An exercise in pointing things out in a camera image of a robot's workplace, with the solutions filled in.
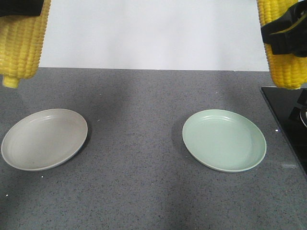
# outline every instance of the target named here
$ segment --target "plate rim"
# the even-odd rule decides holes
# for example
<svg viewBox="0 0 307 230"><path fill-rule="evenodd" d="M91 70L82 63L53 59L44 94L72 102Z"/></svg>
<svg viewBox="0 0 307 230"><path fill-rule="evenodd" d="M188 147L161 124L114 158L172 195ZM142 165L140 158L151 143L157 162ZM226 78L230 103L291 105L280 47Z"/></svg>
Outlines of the plate rim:
<svg viewBox="0 0 307 230"><path fill-rule="evenodd" d="M20 123L22 123L24 120L29 119L30 117L35 116L35 115L37 115L37 114L44 113L44 112L49 112L49 111L66 111L66 112L70 112L70 113L72 112L72 113L75 113L76 115L78 115L78 116L81 118L81 120L83 121L83 124L85 125L85 128L86 128L86 129L85 129L85 132L84 132L84 138L82 139L82 142L80 142L80 146L78 147L78 149L77 149L75 152L71 153L68 157L66 157L66 158L64 158L64 159L62 159L62 160L60 160L60 161L58 161L58 162L56 162L56 163L54 163L54 164L52 164L52 165L45 166L45 167L39 167L39 168L28 169L28 168L23 168L23 167L16 166L16 165L14 165L13 163L11 163L11 162L6 158L6 154L3 152L3 145L4 145L4 143L5 143L5 140L8 138L9 133L11 133L12 130L14 130L14 129L15 129L18 125L20 125ZM88 137L88 124L87 124L85 118L84 118L81 114L79 114L79 113L76 112L76 111L70 110L70 109L63 109L63 108L46 109L46 110L42 110L42 111L38 111L38 112L32 113L32 114L30 114L30 115L24 117L23 119L21 119L21 120L19 120L17 123L15 123L15 124L7 131L7 133L5 134L5 136L4 136L4 138L3 138L2 142L1 142L1 155L2 155L2 158L5 160L5 162L6 162L7 164L9 164L10 166L12 166L13 168L16 168L16 169L19 169L19 170L24 170L24 171L32 171L32 172L34 172L34 171L43 171L43 170L55 168L55 167L57 167L57 166L59 166L59 165L65 163L65 162L68 161L70 158L72 158L72 157L81 149L81 147L82 147L83 144L85 143L87 137Z"/></svg>
<svg viewBox="0 0 307 230"><path fill-rule="evenodd" d="M252 126L254 126L256 128L256 130L260 133L262 139L263 139L263 143L264 143L264 152L262 153L262 156L260 158L259 161L257 161L255 164L249 166L249 167L245 167L245 168L242 168L242 169L238 169L238 170L229 170L229 169L223 169L223 168L219 168L219 167L215 167L213 165L210 165L210 164L207 164L206 162L203 162L202 160L198 159L188 148L188 146L186 145L186 140L185 140L185 135L184 135L184 131L185 129L187 128L187 123L188 121L190 121L193 117L195 117L196 115L198 114L201 114L201 113L205 113L205 112L213 112L213 111L219 111L219 112L222 112L222 113L228 113L228 114L233 114L235 116L238 116L238 117L241 117L243 119L245 119L248 123L250 123ZM263 132L259 129L259 127L257 125L255 125L252 121L250 121L248 118L238 114L238 113L235 113L235 112L232 112L232 111L228 111L228 110L223 110L223 109L207 109L207 110L202 110L202 111L199 111L199 112L196 112L194 114L192 114L184 123L183 125L183 128L182 128L182 138L183 138L183 142L187 148L187 150L189 151L189 153L196 159L198 160L201 164L211 168L211 169L214 169L214 170L217 170L217 171L220 171L220 172L225 172L225 173L239 173L239 172L244 172L244 171L247 171L247 170L250 170L254 167L256 167L257 165L259 165L265 155L266 155L266 152L267 152L267 142L266 142L266 139L265 139L265 136L263 134Z"/></svg>

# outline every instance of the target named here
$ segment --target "gray countertop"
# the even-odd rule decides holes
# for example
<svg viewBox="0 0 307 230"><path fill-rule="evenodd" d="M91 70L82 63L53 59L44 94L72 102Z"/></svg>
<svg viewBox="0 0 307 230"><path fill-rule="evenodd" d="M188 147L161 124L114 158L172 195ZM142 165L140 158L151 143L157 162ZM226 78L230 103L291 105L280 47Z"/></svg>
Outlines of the gray countertop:
<svg viewBox="0 0 307 230"><path fill-rule="evenodd" d="M1 87L1 140L50 108L80 113L89 136L50 170L0 159L0 229L306 230L307 180L260 91L272 85L268 72L40 68ZM268 146L261 164L226 173L195 160L182 126L206 109L254 122Z"/></svg>

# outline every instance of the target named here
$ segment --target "plastic plate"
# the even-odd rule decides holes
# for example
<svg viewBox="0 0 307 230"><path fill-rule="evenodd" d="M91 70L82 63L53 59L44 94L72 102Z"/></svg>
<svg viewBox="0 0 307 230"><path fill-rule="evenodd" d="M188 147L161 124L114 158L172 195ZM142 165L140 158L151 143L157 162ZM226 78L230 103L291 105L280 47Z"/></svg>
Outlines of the plastic plate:
<svg viewBox="0 0 307 230"><path fill-rule="evenodd" d="M1 153L14 168L40 171L56 167L78 152L87 123L67 109L44 110L19 121L5 135Z"/></svg>
<svg viewBox="0 0 307 230"><path fill-rule="evenodd" d="M260 129L247 118L226 110L192 115L182 130L189 152L202 164L223 172L241 172L258 165L266 154Z"/></svg>

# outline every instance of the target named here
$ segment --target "yellow corn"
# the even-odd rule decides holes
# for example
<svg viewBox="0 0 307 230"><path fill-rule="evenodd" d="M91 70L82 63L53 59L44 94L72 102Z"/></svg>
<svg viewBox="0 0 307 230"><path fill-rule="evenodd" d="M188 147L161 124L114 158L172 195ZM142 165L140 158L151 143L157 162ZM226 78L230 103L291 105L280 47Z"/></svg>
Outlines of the yellow corn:
<svg viewBox="0 0 307 230"><path fill-rule="evenodd" d="M257 0L261 26L281 17L297 0ZM273 55L271 45L264 44L270 73L277 87L299 89L307 82L307 58L293 54Z"/></svg>
<svg viewBox="0 0 307 230"><path fill-rule="evenodd" d="M42 52L51 0L40 16L0 17L0 74L2 84L17 88L21 78L35 75Z"/></svg>

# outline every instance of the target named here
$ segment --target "white wall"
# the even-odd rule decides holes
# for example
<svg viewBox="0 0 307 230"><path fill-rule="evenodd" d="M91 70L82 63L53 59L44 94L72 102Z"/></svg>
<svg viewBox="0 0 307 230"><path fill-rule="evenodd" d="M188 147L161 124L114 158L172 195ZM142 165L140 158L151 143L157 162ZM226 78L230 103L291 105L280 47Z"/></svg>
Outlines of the white wall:
<svg viewBox="0 0 307 230"><path fill-rule="evenodd" d="M52 0L40 66L268 71L255 0Z"/></svg>

